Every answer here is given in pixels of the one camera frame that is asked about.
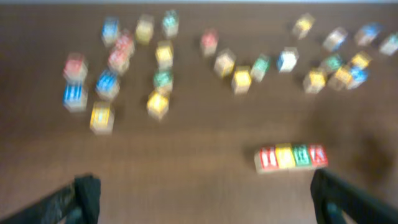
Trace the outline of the red I block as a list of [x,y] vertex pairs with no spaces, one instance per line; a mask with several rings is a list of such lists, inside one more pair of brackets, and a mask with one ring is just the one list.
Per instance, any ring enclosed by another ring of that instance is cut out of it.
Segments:
[[279,170],[275,147],[267,146],[258,150],[254,155],[254,163],[258,174]]

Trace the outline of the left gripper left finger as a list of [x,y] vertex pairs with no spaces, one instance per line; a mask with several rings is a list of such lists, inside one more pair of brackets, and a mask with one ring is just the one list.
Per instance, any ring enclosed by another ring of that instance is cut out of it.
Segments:
[[93,175],[74,181],[27,208],[1,220],[12,223],[86,223],[97,224],[100,216],[101,181]]

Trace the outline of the yellow C block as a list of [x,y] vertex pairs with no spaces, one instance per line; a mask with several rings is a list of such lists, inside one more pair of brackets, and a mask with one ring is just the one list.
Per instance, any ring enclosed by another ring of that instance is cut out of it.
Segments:
[[295,167],[295,159],[291,144],[276,144],[275,154],[280,169],[291,169]]

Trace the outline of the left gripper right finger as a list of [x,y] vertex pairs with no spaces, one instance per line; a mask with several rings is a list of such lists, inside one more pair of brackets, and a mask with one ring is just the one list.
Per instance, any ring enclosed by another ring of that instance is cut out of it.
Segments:
[[347,214],[356,223],[397,224],[397,210],[343,181],[327,169],[317,169],[310,185],[318,223],[345,223]]

